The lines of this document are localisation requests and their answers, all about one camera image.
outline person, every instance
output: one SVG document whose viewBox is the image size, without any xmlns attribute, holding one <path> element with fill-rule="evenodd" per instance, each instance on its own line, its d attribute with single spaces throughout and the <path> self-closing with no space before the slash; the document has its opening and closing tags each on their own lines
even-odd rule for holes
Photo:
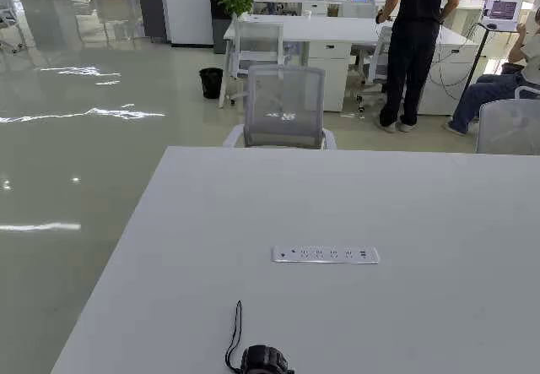
<svg viewBox="0 0 540 374">
<path fill-rule="evenodd" d="M 441 1 L 401 1 L 388 52 L 386 105 L 375 119 L 375 124 L 389 133 L 396 132 L 405 79 L 404 114 L 397 127 L 402 132 L 409 132 L 416 126 L 419 100 L 428 78 L 440 24 L 459 4 L 459 0 L 448 0 L 441 11 Z M 386 0 L 384 8 L 377 14 L 376 23 L 387 21 L 398 2 Z"/>
<path fill-rule="evenodd" d="M 540 26 L 540 9 L 535 16 L 536 23 Z M 514 74 L 485 74 L 480 76 L 476 84 L 470 85 L 463 93 L 454 115 L 443 127 L 457 135 L 465 135 L 469 123 L 478 117 L 480 107 L 491 101 L 506 100 L 515 97 L 516 89 L 522 85 L 528 85 L 540 89 L 540 30 L 523 45 L 527 34 L 524 24 L 517 25 L 517 41 L 510 50 L 508 61 L 511 63 L 527 60 L 527 65 L 521 71 Z M 522 98 L 531 97 L 530 93 L 524 93 Z"/>
</svg>

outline sneaker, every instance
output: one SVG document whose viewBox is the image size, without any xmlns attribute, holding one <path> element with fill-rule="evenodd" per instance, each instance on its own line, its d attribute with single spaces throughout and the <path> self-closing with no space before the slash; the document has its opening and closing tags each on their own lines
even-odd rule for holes
<svg viewBox="0 0 540 374">
<path fill-rule="evenodd" d="M 397 124 L 397 129 L 399 129 L 400 131 L 405 132 L 405 133 L 411 132 L 415 128 L 416 128 L 416 124 L 408 125 L 408 124 L 403 123 L 403 122 L 399 122 Z"/>
<path fill-rule="evenodd" d="M 381 125 L 381 119 L 379 118 L 379 115 L 375 115 L 373 117 L 373 122 L 375 123 L 375 125 L 379 128 L 379 129 L 382 129 L 383 131 L 385 132 L 388 132 L 388 133 L 396 133 L 396 123 L 391 123 L 390 125 L 388 125 L 387 127 L 383 127 Z"/>
<path fill-rule="evenodd" d="M 454 129 L 453 127 L 451 127 L 450 126 L 450 121 L 443 123 L 442 127 L 444 129 L 446 129 L 448 132 L 452 132 L 452 133 L 454 133 L 456 135 L 459 135 L 459 136 L 465 136 L 465 133 L 459 132 L 456 129 Z"/>
</svg>

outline black cable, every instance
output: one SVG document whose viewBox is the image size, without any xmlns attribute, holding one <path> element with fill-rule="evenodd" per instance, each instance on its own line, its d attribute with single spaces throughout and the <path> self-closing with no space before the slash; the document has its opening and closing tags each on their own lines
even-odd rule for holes
<svg viewBox="0 0 540 374">
<path fill-rule="evenodd" d="M 236 333 L 238 332 L 238 339 L 235 343 Z M 230 364 L 230 357 L 235 352 L 236 348 L 240 344 L 240 338 L 242 337 L 242 301 L 236 303 L 235 309 L 235 330 L 233 331 L 232 339 L 230 340 L 229 347 L 225 352 L 225 365 L 235 374 L 240 374 L 240 368 L 234 368 Z"/>
<path fill-rule="evenodd" d="M 471 37 L 471 35 L 474 33 L 474 30 L 476 28 L 478 24 L 472 24 L 471 27 L 468 29 L 466 35 L 465 35 L 465 39 L 466 41 L 457 48 L 457 50 L 461 50 L 466 44 L 467 44 L 467 40 L 469 39 L 469 37 Z M 438 85 L 440 87 L 442 87 L 446 93 L 446 95 L 448 95 L 450 98 L 452 98 L 453 100 L 459 100 L 459 98 L 456 98 L 454 97 L 452 94 L 450 94 L 450 92 L 446 89 L 446 87 L 453 87 L 454 85 L 458 85 L 460 84 L 464 79 L 466 79 L 469 75 L 469 73 L 471 72 L 471 70 L 473 69 L 473 67 L 469 68 L 468 71 L 465 73 L 465 75 L 457 80 L 456 82 L 454 83 L 451 83 L 451 84 L 446 84 L 444 79 L 442 78 L 442 66 L 440 65 L 441 63 L 443 63 L 448 57 L 450 57 L 453 53 L 450 53 L 449 55 L 447 55 L 446 57 L 444 58 L 440 58 L 440 52 L 442 51 L 442 37 L 439 38 L 439 61 L 438 62 L 432 62 L 431 63 L 431 67 L 433 67 L 435 64 L 439 64 L 439 77 L 440 77 L 440 83 L 436 82 L 435 80 L 433 80 L 433 76 L 431 75 L 431 72 L 429 72 L 429 80 L 435 84 L 435 85 Z"/>
</svg>

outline jeans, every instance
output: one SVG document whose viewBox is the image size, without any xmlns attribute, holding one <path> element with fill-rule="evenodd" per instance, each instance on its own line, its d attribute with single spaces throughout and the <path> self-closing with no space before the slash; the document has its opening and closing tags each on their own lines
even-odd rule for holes
<svg viewBox="0 0 540 374">
<path fill-rule="evenodd" d="M 438 34 L 436 22 L 394 24 L 388 51 L 387 100 L 380 116 L 383 127 L 397 120 L 405 80 L 407 93 L 401 121 L 407 125 L 416 124 L 420 96 L 428 78 Z"/>
<path fill-rule="evenodd" d="M 463 100 L 449 122 L 450 127 L 458 132 L 467 133 L 469 123 L 474 117 L 478 117 L 483 104 L 514 98 L 516 89 L 524 84 L 527 83 L 523 81 L 521 73 L 480 76 L 477 83 L 469 85 L 465 91 Z"/>
</svg>

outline power strip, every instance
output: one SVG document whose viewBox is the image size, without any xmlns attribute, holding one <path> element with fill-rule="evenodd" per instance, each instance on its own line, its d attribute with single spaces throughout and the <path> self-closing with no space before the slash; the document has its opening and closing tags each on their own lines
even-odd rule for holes
<svg viewBox="0 0 540 374">
<path fill-rule="evenodd" d="M 374 247 L 275 246 L 272 259 L 278 263 L 379 264 Z"/>
</svg>

